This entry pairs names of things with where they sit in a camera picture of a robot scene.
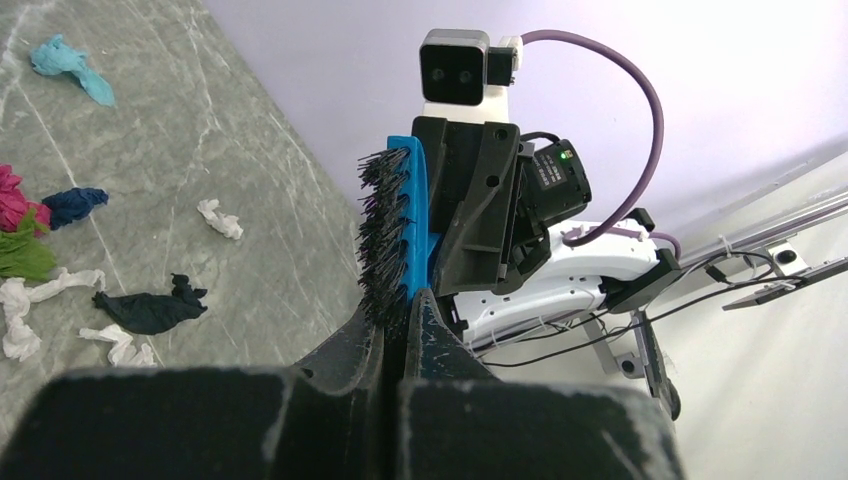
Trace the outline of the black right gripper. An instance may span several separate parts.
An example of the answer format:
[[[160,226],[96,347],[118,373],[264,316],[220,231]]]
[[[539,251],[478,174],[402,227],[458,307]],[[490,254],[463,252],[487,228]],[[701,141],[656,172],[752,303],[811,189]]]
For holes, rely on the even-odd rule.
[[[554,134],[430,116],[412,134],[428,167],[438,297],[518,290],[550,259],[550,228],[592,199],[576,148]]]

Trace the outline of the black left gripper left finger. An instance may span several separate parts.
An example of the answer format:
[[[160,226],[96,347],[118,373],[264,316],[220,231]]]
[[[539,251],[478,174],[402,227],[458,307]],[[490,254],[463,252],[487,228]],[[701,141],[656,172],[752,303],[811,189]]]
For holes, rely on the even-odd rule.
[[[289,366],[89,368],[48,383],[5,479],[377,479],[398,342],[356,312]]]

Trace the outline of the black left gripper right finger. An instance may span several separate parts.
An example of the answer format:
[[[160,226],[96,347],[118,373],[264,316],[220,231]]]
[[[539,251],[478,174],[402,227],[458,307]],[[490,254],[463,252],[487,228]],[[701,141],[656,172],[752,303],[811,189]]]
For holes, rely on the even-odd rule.
[[[409,317],[397,389],[399,479],[682,479],[672,424],[648,395],[504,382],[444,325],[429,289]]]

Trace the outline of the blue brush with black bristles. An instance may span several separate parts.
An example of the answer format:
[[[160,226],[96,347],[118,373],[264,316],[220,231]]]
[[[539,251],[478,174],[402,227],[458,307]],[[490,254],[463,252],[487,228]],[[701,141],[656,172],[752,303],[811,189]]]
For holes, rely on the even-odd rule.
[[[416,293],[431,285],[430,257],[440,239],[430,229],[425,151],[414,136],[390,136],[386,148],[359,160],[363,200],[357,259],[360,308],[389,332],[406,319]]]

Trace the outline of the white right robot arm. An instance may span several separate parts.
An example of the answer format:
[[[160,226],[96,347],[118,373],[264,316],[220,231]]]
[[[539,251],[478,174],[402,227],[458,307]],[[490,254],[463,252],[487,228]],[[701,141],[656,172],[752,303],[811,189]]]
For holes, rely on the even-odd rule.
[[[475,350],[539,322],[647,305],[679,273],[680,243],[642,208],[581,222],[592,192],[575,147],[548,132],[420,116],[429,179],[431,287]]]

